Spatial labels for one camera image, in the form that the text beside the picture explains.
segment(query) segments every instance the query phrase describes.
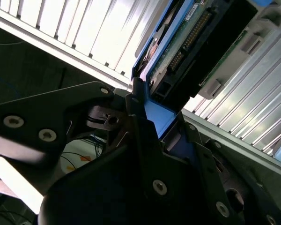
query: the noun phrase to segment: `blue cable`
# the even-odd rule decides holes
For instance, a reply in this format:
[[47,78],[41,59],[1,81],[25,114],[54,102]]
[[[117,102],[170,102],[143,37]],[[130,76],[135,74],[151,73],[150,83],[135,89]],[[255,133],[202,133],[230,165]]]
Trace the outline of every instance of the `blue cable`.
[[11,85],[10,83],[4,81],[1,78],[0,78],[0,82],[5,84],[6,86],[8,86],[10,89],[12,89],[14,91],[15,95],[17,96],[17,98],[21,98],[20,93],[17,91],[17,89],[13,85]]

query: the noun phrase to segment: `electronic component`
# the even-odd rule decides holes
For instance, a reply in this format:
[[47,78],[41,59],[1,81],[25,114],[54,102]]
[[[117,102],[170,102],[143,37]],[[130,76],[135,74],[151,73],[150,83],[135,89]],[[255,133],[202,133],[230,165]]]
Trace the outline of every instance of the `electronic component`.
[[[229,56],[256,12],[243,0],[194,4],[147,78],[151,98],[178,112]],[[222,87],[219,82],[209,85]]]

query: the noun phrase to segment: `black plastic part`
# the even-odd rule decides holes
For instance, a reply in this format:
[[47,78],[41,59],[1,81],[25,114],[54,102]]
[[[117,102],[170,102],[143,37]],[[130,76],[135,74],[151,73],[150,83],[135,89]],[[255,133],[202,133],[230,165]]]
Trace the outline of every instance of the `black plastic part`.
[[[162,153],[152,122],[131,116],[124,129],[122,147],[53,185],[38,216],[40,225],[167,225],[192,219],[192,188],[197,187],[188,179],[189,165]],[[165,183],[166,195],[153,189],[156,179]]]
[[[89,107],[108,104],[113,98],[106,85],[90,82],[0,104],[0,156],[35,166],[55,164],[68,142],[94,130],[86,125]],[[23,126],[4,125],[4,118],[9,115],[21,117]],[[42,129],[53,130],[56,140],[41,140]]]

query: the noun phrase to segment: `cable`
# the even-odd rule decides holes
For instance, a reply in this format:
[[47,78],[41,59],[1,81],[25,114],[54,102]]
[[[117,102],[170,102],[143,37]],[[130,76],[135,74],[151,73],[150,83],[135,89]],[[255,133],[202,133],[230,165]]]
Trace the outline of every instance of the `cable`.
[[70,160],[68,160],[66,157],[64,157],[64,156],[60,156],[61,158],[64,158],[66,161],[68,161],[73,167],[74,167],[74,169],[76,170],[76,167],[74,166],[74,164],[70,161]]
[[[1,207],[4,208],[6,211],[9,211],[4,205],[1,205]],[[13,219],[13,221],[15,221],[13,214],[9,213],[9,215]]]
[[22,43],[24,43],[24,41],[15,42],[15,43],[0,43],[0,45],[18,45],[18,44],[22,44]]
[[66,152],[63,152],[62,154],[74,154],[74,155],[78,155],[78,156],[80,156],[80,157],[86,159],[86,160],[89,161],[89,162],[91,161],[90,159],[88,159],[88,158],[86,158],[86,157],[84,157],[84,156],[82,156],[82,155],[80,155],[80,154],[78,154],[78,153],[75,153],[75,152],[66,151]]
[[1,214],[1,213],[11,213],[11,214],[15,214],[15,215],[17,215],[17,216],[19,216],[19,217],[22,217],[23,219],[27,220],[28,222],[32,223],[32,221],[31,221],[30,219],[28,219],[26,216],[23,216],[23,215],[21,215],[20,213],[17,213],[17,212],[13,212],[13,211],[7,210],[7,211],[0,211],[0,214]]
[[15,222],[13,222],[10,218],[8,218],[7,216],[5,216],[4,214],[0,213],[0,216],[1,216],[2,218],[4,218],[6,221],[8,221],[10,224],[16,225]]
[[21,97],[21,95],[19,94],[19,92],[17,91],[17,89],[13,85],[11,85],[10,83],[2,80],[1,78],[0,78],[0,82],[5,84],[6,86],[8,86],[10,89],[12,89],[15,92],[15,95],[17,96],[17,98]]

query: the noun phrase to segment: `white metal panel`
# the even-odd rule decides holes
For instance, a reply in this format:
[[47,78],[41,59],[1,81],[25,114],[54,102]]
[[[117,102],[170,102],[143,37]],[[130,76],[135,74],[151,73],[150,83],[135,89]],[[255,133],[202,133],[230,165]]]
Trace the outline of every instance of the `white metal panel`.
[[13,16],[17,16],[19,5],[20,5],[20,0],[11,0],[9,13]]
[[111,47],[112,51],[107,55],[109,68],[116,68],[118,61],[120,60],[120,57],[133,34],[133,31],[135,30],[142,14],[146,9],[146,6],[148,5],[148,2],[148,0],[137,1],[130,10],[130,14],[125,22],[124,27],[122,28],[118,36],[114,38],[114,43]]
[[271,154],[281,138],[281,29],[268,35],[215,99],[196,96],[185,108]]
[[5,12],[9,12],[9,7],[10,7],[10,0],[1,0],[0,9],[2,9]]
[[93,0],[87,5],[75,40],[77,51],[89,56],[110,3],[111,0]]
[[135,63],[135,51],[140,43],[142,37],[149,29],[149,25],[154,20],[154,17],[161,16],[161,11],[168,4],[168,0],[151,0],[146,8],[146,11],[142,15],[140,22],[138,23],[129,43],[126,46],[126,49],[123,52],[123,55],[118,62],[116,71],[118,73],[125,72],[125,76],[131,78],[131,69]]
[[24,0],[21,10],[21,20],[32,27],[36,27],[42,0]]
[[44,9],[40,17],[40,31],[54,37],[65,0],[44,0]]
[[80,0],[78,7],[76,9],[75,12],[75,16],[73,18],[72,24],[71,24],[71,28],[70,31],[67,35],[67,39],[66,39],[66,45],[72,47],[77,31],[79,29],[80,23],[81,23],[81,19],[83,18],[83,14],[85,11],[85,8],[88,4],[88,0]]
[[64,13],[61,17],[59,29],[57,31],[58,41],[62,43],[66,42],[78,3],[79,0],[67,0],[65,2]]
[[134,0],[117,0],[114,2],[90,52],[94,60],[102,64],[107,62],[107,56],[110,51],[113,51],[115,40],[117,40],[123,28],[133,4]]

